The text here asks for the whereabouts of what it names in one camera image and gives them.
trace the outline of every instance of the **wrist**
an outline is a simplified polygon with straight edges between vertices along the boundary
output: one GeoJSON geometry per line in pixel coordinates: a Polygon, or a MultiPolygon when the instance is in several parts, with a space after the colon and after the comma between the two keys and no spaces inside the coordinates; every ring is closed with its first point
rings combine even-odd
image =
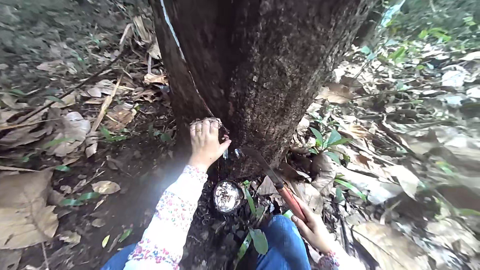
{"type": "Polygon", "coordinates": [[[190,160],[188,161],[187,165],[190,165],[192,167],[197,168],[199,171],[206,173],[208,170],[208,167],[210,167],[209,164],[205,164],[204,162],[200,162],[196,160],[194,157],[191,157],[190,160]]]}

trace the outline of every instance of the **tree trunk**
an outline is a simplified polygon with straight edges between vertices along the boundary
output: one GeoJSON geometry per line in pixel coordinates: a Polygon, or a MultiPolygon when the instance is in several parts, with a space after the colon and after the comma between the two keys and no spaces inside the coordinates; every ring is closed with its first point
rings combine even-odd
{"type": "MultiPolygon", "coordinates": [[[[277,166],[375,0],[151,0],[180,136],[215,116],[277,166]]],[[[235,177],[259,173],[235,162],[235,177]]]]}

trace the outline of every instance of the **blue jeans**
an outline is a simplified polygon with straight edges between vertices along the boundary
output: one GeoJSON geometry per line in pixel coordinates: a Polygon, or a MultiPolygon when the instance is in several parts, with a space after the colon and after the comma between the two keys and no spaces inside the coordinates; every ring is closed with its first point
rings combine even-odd
{"type": "MultiPolygon", "coordinates": [[[[257,258],[257,270],[310,270],[307,251],[297,226],[282,215],[275,215],[262,228],[268,242],[268,252],[257,258]]],[[[124,247],[111,257],[101,270],[123,270],[135,244],[124,247]]]]}

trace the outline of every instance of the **stick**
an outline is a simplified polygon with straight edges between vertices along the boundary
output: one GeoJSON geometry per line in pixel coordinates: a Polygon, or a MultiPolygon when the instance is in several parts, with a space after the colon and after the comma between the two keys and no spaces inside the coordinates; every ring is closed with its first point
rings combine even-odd
{"type": "Polygon", "coordinates": [[[47,252],[45,251],[45,244],[43,242],[42,242],[42,253],[43,253],[43,259],[45,260],[45,265],[47,266],[46,270],[49,270],[50,267],[48,265],[47,252]]]}
{"type": "Polygon", "coordinates": [[[123,74],[120,75],[120,78],[117,80],[117,84],[113,88],[112,93],[105,98],[105,101],[103,101],[102,107],[100,107],[100,113],[98,114],[98,117],[95,120],[95,123],[92,126],[92,129],[90,130],[90,134],[98,128],[100,125],[100,122],[102,122],[103,117],[105,116],[105,113],[107,112],[108,107],[110,106],[110,103],[112,103],[113,97],[115,96],[115,93],[117,92],[117,89],[119,88],[120,81],[123,78],[123,74]]]}
{"type": "MultiPolygon", "coordinates": [[[[86,84],[87,82],[89,82],[90,80],[92,80],[93,78],[97,77],[98,75],[100,75],[104,70],[106,70],[106,68],[108,68],[109,66],[111,66],[113,63],[115,63],[118,59],[120,59],[120,57],[123,56],[123,52],[120,53],[113,61],[111,61],[110,63],[108,63],[105,67],[103,67],[99,72],[93,74],[92,76],[90,76],[89,78],[87,78],[86,80],[84,80],[83,82],[75,85],[75,86],[72,86],[67,92],[65,92],[65,94],[61,95],[59,98],[62,99],[64,97],[66,97],[67,95],[71,94],[75,89],[83,86],[84,84],[86,84]]],[[[52,106],[53,103],[55,103],[56,101],[50,101],[49,103],[47,103],[46,105],[42,106],[42,107],[39,107],[31,112],[29,112],[28,114],[26,114],[25,116],[23,117],[20,117],[19,119],[17,119],[16,121],[13,122],[13,124],[21,124],[23,122],[25,122],[25,120],[27,120],[28,118],[36,115],[37,113],[43,111],[44,109],[46,108],[49,108],[50,106],[52,106]]]]}
{"type": "Polygon", "coordinates": [[[7,130],[7,129],[12,129],[12,128],[17,128],[17,127],[23,127],[23,126],[29,126],[29,125],[35,125],[41,122],[47,122],[47,121],[53,121],[53,120],[60,120],[60,118],[57,119],[47,119],[47,120],[40,120],[37,122],[31,122],[31,123],[23,123],[23,124],[17,124],[17,125],[7,125],[7,126],[0,126],[0,131],[2,130],[7,130]]]}

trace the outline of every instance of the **soil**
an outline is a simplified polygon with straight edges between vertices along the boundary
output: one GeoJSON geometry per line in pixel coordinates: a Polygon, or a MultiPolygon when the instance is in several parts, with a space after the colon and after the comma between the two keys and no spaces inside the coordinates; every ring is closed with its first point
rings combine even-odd
{"type": "MultiPolygon", "coordinates": [[[[83,0],[3,2],[0,4],[0,60],[7,67],[2,66],[0,70],[0,85],[24,93],[35,90],[33,98],[27,102],[32,106],[42,104],[45,96],[61,94],[64,89],[78,84],[105,66],[108,61],[104,64],[92,61],[89,57],[91,53],[105,55],[118,49],[125,26],[132,22],[133,16],[145,10],[148,10],[146,1],[141,0],[123,3],[83,0]],[[68,49],[58,51],[59,44],[68,49]],[[36,68],[58,57],[65,63],[72,63],[76,72],[65,70],[52,74],[36,68]]],[[[125,53],[117,66],[130,64],[134,72],[146,74],[146,49],[134,42],[132,46],[135,52],[125,53]]],[[[162,62],[156,60],[152,67],[163,69],[162,62]]],[[[88,84],[101,79],[115,80],[122,70],[113,69],[114,72],[98,76],[88,84]]],[[[73,188],[82,179],[91,182],[76,194],[92,192],[90,184],[103,180],[118,183],[121,190],[90,199],[82,206],[56,207],[59,227],[54,238],[45,242],[50,269],[99,269],[118,249],[138,242],[150,223],[161,194],[183,169],[185,162],[181,160],[184,160],[185,149],[188,148],[175,145],[175,120],[168,97],[158,88],[153,88],[161,100],[139,103],[138,114],[126,127],[131,131],[128,139],[113,143],[100,142],[98,152],[92,157],[82,155],[69,165],[70,171],[54,172],[52,189],[58,192],[62,192],[61,186],[73,188]],[[169,131],[173,140],[163,142],[158,136],[152,135],[152,129],[169,131]],[[114,169],[107,161],[107,156],[117,160],[117,165],[121,166],[114,169]],[[93,227],[91,222],[97,218],[102,218],[106,224],[100,228],[93,227]],[[112,246],[114,239],[129,228],[132,228],[131,234],[112,246]],[[77,232],[81,236],[80,243],[71,246],[59,240],[58,234],[64,231],[77,232]],[[110,235],[110,239],[103,248],[102,240],[107,235],[110,235]]],[[[99,105],[77,103],[68,110],[78,111],[84,117],[96,117],[98,108],[99,105]]],[[[38,153],[31,156],[22,167],[37,170],[58,165],[58,162],[55,157],[38,153]]],[[[247,220],[244,217],[250,210],[243,206],[229,216],[216,212],[210,199],[218,181],[215,169],[209,175],[212,177],[205,184],[187,237],[182,269],[230,268],[246,235],[247,228],[242,220],[247,220]]],[[[18,269],[27,265],[44,269],[44,261],[41,245],[31,246],[23,250],[18,269]]]]}

